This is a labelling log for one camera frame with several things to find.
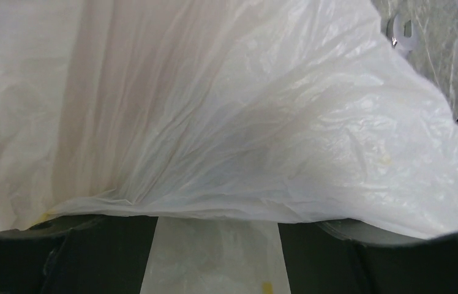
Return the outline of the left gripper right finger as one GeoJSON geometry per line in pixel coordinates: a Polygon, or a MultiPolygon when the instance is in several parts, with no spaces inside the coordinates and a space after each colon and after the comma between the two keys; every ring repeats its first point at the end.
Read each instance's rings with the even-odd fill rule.
{"type": "Polygon", "coordinates": [[[424,240],[351,219],[278,228],[292,293],[458,293],[458,233],[424,240]]]}

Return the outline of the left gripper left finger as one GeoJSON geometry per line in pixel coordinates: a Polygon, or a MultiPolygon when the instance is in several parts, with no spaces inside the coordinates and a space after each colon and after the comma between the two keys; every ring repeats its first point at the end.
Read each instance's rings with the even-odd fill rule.
{"type": "Polygon", "coordinates": [[[0,232],[0,293],[139,293],[157,218],[64,216],[0,232]]]}

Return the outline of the white plastic bag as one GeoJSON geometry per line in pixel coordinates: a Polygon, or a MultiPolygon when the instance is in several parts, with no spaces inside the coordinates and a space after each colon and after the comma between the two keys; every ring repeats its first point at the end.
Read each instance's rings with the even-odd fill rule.
{"type": "Polygon", "coordinates": [[[292,293],[279,224],[458,233],[458,122],[370,1],[0,1],[0,232],[156,217],[139,293],[292,293]]]}

